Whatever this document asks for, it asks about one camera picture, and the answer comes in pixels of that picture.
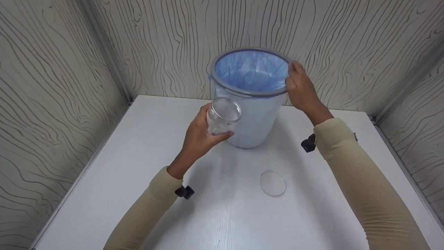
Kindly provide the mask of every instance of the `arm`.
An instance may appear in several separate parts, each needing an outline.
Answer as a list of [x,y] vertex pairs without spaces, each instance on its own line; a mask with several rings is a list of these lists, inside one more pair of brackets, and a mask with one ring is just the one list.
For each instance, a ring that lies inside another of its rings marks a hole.
[[292,104],[315,126],[319,152],[364,228],[370,249],[429,249],[398,193],[347,125],[321,103],[299,63],[289,65],[285,83]]
[[206,111],[201,107],[186,131],[183,147],[174,161],[162,168],[148,188],[134,202],[112,231],[103,250],[139,250],[145,238],[177,198],[174,193],[196,160],[212,147],[228,139],[233,132],[212,136],[206,128]]

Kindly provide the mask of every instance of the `white table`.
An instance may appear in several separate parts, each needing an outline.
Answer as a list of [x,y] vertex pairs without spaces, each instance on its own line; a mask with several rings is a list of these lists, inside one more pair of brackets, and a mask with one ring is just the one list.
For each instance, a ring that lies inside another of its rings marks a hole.
[[[37,243],[37,250],[101,249],[150,180],[182,146],[185,131],[208,101],[139,96],[79,179]],[[432,249],[444,236],[367,115],[332,111],[357,134],[413,214]],[[316,150],[300,143],[313,132],[293,107],[281,107],[267,140],[255,149],[216,146],[186,174],[196,192],[179,198],[144,249],[368,249],[364,231]],[[263,193],[259,177],[275,170],[280,197]]]

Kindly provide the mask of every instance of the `white trash can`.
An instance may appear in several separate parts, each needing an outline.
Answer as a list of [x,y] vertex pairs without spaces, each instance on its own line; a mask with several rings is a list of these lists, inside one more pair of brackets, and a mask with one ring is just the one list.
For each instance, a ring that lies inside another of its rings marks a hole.
[[239,148],[259,146],[267,138],[286,99],[290,60],[263,48],[238,48],[220,54],[210,67],[216,97],[237,102],[242,118],[228,142]]

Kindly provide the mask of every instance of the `sleeve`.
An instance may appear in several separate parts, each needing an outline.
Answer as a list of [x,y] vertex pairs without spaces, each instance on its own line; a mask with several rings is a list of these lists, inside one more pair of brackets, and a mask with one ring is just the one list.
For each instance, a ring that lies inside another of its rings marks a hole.
[[103,250],[139,250],[145,238],[177,199],[182,186],[162,168],[112,231]]
[[315,126],[314,133],[370,249],[429,249],[407,206],[347,125],[332,118]]

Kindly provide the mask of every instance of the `clear plastic jar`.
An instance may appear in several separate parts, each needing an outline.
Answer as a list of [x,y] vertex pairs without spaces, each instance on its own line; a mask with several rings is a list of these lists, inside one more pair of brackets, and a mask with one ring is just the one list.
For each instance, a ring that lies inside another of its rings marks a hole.
[[218,97],[211,102],[206,112],[208,132],[217,135],[235,131],[236,122],[241,119],[241,108],[237,102],[226,97]]

